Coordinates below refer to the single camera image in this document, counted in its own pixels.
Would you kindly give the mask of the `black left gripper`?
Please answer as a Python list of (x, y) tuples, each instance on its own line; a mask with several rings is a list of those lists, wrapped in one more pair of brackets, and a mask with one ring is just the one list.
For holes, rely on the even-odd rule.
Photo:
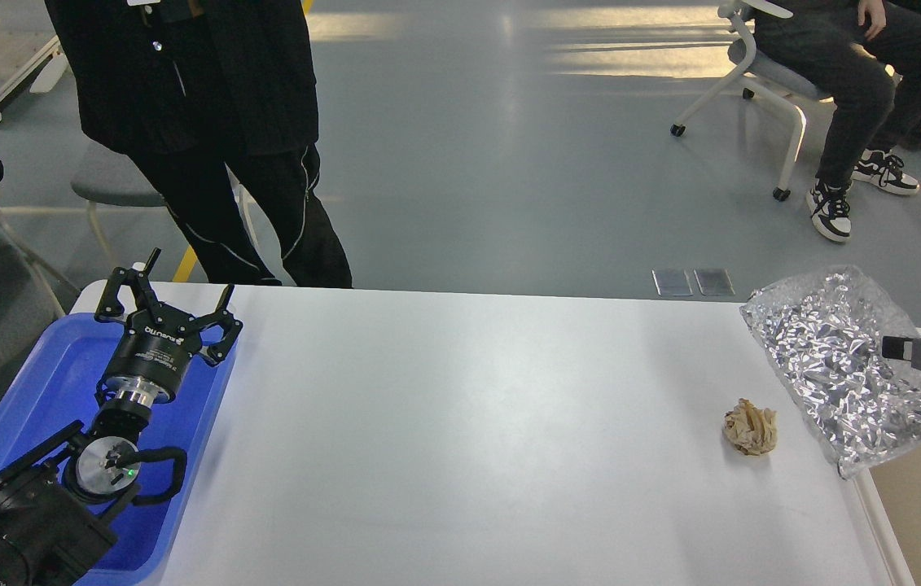
[[(140, 269), (116, 267), (106, 281), (93, 313), (97, 322), (124, 323), (110, 363), (100, 378), (100, 400), (135, 394), (136, 403), (176, 400), (193, 356), (210, 366), (221, 364), (239, 337), (243, 324), (229, 310), (234, 285), (226, 285), (213, 312), (193, 316), (169, 304), (160, 304), (150, 278), (161, 249), (152, 249)], [(123, 286), (131, 289), (135, 312), (128, 316), (119, 300)], [(204, 331), (218, 329), (221, 338), (206, 343)]]

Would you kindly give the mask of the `white robot base cart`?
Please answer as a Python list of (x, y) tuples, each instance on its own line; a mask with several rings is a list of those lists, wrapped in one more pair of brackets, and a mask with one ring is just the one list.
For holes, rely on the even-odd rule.
[(18, 94), (50, 92), (69, 70), (43, 1), (0, 1), (1, 107)]

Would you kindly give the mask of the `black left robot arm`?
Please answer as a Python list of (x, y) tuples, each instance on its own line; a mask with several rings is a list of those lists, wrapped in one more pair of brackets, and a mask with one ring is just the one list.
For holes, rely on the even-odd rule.
[(42, 335), (0, 404), (0, 585), (129, 585), (183, 516), (243, 326), (195, 316), (150, 270), (112, 271), (92, 318)]

